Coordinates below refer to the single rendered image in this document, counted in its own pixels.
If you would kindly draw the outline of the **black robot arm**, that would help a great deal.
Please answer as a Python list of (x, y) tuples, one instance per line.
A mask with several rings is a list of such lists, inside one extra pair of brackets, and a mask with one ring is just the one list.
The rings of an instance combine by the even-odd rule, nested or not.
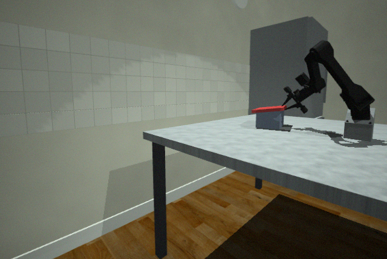
[(375, 99), (361, 86), (355, 84), (334, 58), (334, 49), (328, 41), (320, 41), (310, 49), (305, 57), (310, 78), (303, 73), (297, 78), (297, 82), (304, 86), (304, 90), (312, 95), (320, 93), (326, 86), (325, 80), (320, 75), (321, 63), (331, 74), (333, 79), (341, 87), (340, 97), (346, 103), (354, 120), (370, 120), (370, 104)]

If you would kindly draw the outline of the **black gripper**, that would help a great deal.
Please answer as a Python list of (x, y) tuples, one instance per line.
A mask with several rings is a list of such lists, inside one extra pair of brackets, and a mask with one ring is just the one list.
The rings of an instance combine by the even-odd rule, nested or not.
[[(305, 100), (307, 97), (309, 97), (308, 93), (304, 89), (301, 89), (296, 94), (293, 94), (291, 92), (291, 89), (289, 89), (289, 87), (285, 87), (284, 90), (286, 93), (288, 93), (288, 95), (287, 95), (286, 101), (283, 103), (282, 106), (284, 106), (291, 98), (293, 98), (294, 101), (296, 102), (295, 105), (292, 105), (292, 106), (286, 108), (285, 110), (290, 109), (290, 108), (299, 108), (300, 107), (301, 111), (305, 114), (308, 111), (308, 109), (306, 109), (305, 105), (302, 105), (301, 102), (303, 100)], [(300, 104), (298, 104), (298, 103), (300, 103)]]

